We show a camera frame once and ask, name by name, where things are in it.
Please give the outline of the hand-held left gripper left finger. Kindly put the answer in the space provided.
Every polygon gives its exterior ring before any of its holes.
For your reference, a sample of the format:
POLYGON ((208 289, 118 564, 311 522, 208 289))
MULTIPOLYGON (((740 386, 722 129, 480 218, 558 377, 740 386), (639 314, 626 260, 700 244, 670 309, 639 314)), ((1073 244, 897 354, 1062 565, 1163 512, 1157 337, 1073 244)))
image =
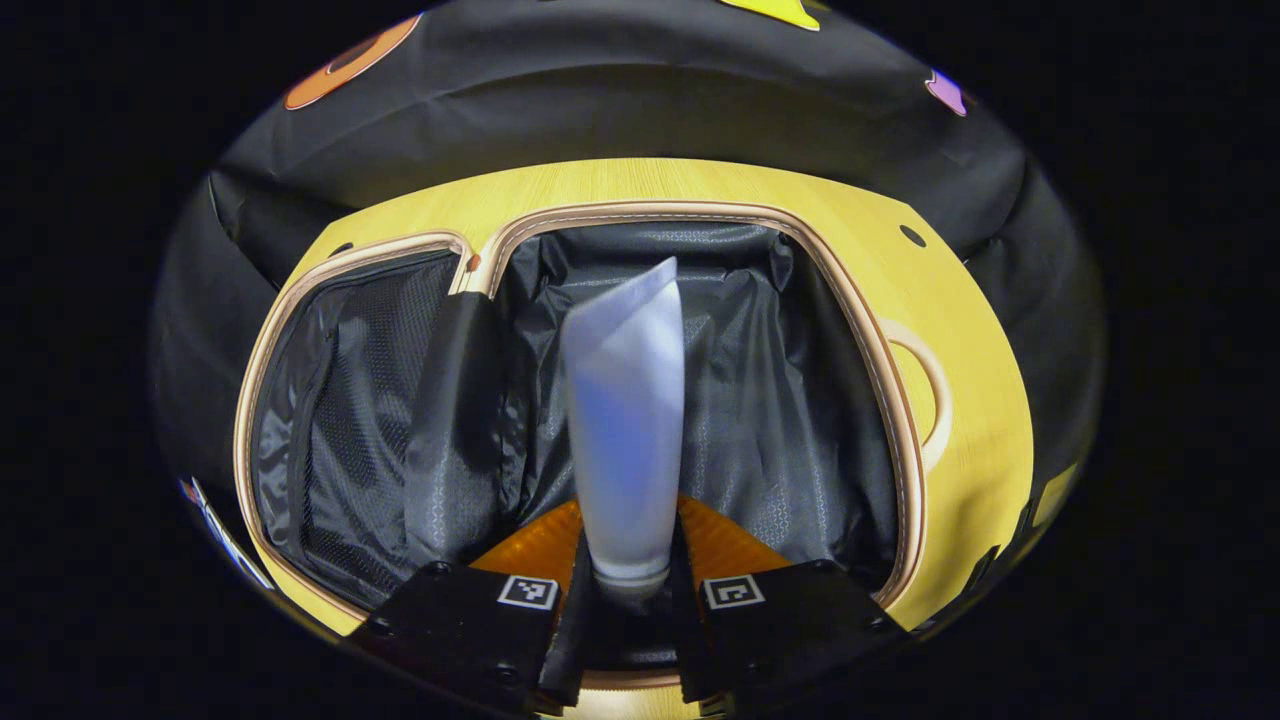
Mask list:
POLYGON ((365 650, 431 691, 497 716, 579 702, 591 600, 582 514, 568 501, 470 564, 433 561, 365 623, 365 650))

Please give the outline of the white skin care tube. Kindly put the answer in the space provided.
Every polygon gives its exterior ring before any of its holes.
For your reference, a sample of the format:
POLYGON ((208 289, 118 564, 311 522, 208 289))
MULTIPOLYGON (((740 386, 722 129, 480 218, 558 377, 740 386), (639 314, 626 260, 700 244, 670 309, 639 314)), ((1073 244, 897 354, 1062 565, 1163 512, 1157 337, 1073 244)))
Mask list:
POLYGON ((669 575, 686 380, 677 270, 667 258, 575 305, 559 336, 591 571, 625 602, 669 575))

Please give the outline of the white device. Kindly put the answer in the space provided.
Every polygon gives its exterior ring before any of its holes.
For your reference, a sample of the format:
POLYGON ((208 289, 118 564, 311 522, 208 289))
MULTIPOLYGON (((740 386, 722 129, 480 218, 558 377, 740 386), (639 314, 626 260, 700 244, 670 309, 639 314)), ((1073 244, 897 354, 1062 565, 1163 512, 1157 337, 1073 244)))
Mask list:
POLYGON ((275 585, 270 582, 268 574, 248 557, 218 516, 198 480, 191 477, 184 480, 179 480, 179 486, 187 500, 191 501, 198 510, 214 542, 225 552, 230 560, 230 565, 247 578, 250 583, 265 591, 274 591, 275 585))

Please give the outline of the pink suitcase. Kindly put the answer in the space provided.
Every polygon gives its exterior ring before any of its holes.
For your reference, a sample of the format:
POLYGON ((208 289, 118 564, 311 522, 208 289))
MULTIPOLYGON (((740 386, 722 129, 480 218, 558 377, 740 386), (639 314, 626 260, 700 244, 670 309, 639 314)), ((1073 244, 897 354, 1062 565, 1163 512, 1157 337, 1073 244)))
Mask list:
MULTIPOLYGON (((677 502, 790 562, 837 562, 908 646, 890 605, 916 570, 952 396, 813 224, 751 205, 552 208, 480 247, 449 225, 317 241, 262 324, 232 441, 236 502, 276 593, 398 673, 365 650, 371 611, 429 562, 474 562, 577 501, 564 319, 667 258, 684 306, 677 502)), ((625 602, 590 561, 576 705, 681 694, 672 565, 673 547, 658 592, 625 602)))

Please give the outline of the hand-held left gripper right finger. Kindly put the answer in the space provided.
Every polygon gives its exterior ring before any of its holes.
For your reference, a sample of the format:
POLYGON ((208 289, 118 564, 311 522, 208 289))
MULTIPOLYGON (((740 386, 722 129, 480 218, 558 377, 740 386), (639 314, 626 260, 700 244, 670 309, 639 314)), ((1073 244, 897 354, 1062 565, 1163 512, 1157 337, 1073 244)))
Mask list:
POLYGON ((681 696, 704 714, 776 711, 906 644, 837 562, 790 562, 690 497, 677 502, 672 583, 681 696))

